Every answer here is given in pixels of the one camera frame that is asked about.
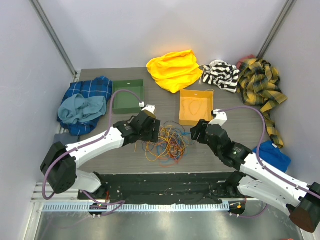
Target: white wall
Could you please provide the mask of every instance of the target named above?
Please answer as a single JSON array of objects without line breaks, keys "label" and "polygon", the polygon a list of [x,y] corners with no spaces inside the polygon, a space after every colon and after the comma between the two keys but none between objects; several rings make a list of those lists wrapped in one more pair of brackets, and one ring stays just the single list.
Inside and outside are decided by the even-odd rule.
[{"label": "white wall", "polygon": [[76,69],[145,67],[193,49],[198,63],[257,54],[285,0],[41,0]]},{"label": "white wall", "polygon": [[72,76],[28,0],[0,7],[0,233],[20,239]]},{"label": "white wall", "polygon": [[[289,170],[310,184],[320,183],[319,9],[318,0],[297,1],[265,56],[288,96],[273,116],[292,160]],[[320,226],[317,233],[320,239]]]}]

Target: plaid shirt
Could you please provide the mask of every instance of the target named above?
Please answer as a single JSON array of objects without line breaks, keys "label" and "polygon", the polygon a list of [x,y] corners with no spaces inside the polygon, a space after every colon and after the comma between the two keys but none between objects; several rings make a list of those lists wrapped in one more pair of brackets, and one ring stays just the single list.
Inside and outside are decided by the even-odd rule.
[{"label": "plaid shirt", "polygon": [[[113,82],[105,76],[97,77],[93,81],[79,81],[71,83],[70,88],[66,91],[62,99],[62,103],[74,94],[81,94],[85,99],[95,96],[104,96],[106,102],[108,102],[112,95],[112,84]],[[65,124],[58,117],[57,121],[60,122],[61,127],[68,129],[72,136],[81,136],[92,132],[97,127],[99,119],[100,117],[92,121]]]},{"label": "plaid shirt", "polygon": [[238,92],[241,92],[245,105],[261,106],[266,131],[271,140],[279,147],[284,146],[280,133],[276,130],[276,123],[270,116],[271,109],[287,100],[287,96],[278,87],[279,72],[263,59],[245,59],[240,65]]}]

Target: striped cloth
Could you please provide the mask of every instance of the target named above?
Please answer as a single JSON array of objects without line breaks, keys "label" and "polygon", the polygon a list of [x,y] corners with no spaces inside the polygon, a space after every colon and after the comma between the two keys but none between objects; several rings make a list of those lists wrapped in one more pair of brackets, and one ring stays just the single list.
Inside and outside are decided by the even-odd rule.
[{"label": "striped cloth", "polygon": [[[105,76],[97,77],[93,81],[79,81],[70,84],[69,89],[66,91],[62,103],[75,94],[81,94],[85,99],[96,96],[104,96],[106,102],[111,98],[113,82]],[[57,121],[61,127],[68,129],[70,135],[81,136],[91,133],[98,124],[100,117],[87,122],[77,122],[76,124],[65,124],[58,117]]]},{"label": "striped cloth", "polygon": [[263,59],[245,59],[240,65],[238,92],[245,105],[261,106],[266,131],[279,148],[284,146],[276,123],[271,119],[270,111],[287,100],[287,96],[278,87],[280,82],[278,70]]},{"label": "striped cloth", "polygon": [[237,92],[239,70],[222,60],[214,60],[209,65],[203,66],[200,81],[216,85],[222,90],[231,93]]}]

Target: pink cloth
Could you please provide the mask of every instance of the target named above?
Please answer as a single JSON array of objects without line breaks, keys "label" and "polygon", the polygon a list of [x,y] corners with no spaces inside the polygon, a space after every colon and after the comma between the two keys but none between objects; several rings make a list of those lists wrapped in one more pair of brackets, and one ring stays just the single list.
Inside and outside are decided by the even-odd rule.
[{"label": "pink cloth", "polygon": [[240,66],[241,66],[241,64],[244,62],[244,60],[246,60],[246,59],[255,59],[255,58],[256,58],[256,56],[253,55],[253,54],[241,58],[241,59],[238,61],[238,63],[236,64],[236,68],[239,69]]}]

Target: plastic bin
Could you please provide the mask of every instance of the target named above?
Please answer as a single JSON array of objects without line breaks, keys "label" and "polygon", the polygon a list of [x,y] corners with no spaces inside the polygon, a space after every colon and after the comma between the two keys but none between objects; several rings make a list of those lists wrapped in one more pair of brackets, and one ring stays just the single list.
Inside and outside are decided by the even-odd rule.
[{"label": "plastic bin", "polygon": [[214,93],[212,91],[180,91],[179,124],[195,126],[200,119],[211,121],[214,110]]},{"label": "plastic bin", "polygon": [[[142,101],[145,100],[144,80],[113,81],[112,94],[126,89],[137,94]],[[137,114],[141,111],[139,101],[129,92],[119,92],[113,101],[112,112],[114,114]]]}]

